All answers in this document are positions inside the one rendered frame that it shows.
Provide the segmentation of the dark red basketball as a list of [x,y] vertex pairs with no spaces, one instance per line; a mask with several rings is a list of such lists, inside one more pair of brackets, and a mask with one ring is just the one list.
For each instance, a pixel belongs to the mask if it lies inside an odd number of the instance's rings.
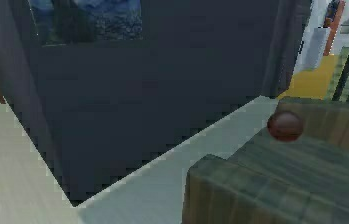
[[267,130],[278,141],[292,142],[302,135],[304,127],[302,119],[297,114],[283,110],[270,116]]

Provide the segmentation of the orange brown framed picture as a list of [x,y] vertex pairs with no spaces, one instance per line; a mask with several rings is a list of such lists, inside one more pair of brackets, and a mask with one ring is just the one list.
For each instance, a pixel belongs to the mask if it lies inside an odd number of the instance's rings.
[[331,0],[327,6],[323,27],[329,28],[330,32],[325,45],[323,53],[324,56],[328,56],[330,54],[345,4],[345,0]]

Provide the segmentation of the blue framed wall picture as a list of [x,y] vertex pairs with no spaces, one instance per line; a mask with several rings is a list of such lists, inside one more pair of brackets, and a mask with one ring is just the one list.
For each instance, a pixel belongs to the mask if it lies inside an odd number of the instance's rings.
[[140,0],[27,0],[42,46],[140,40]]

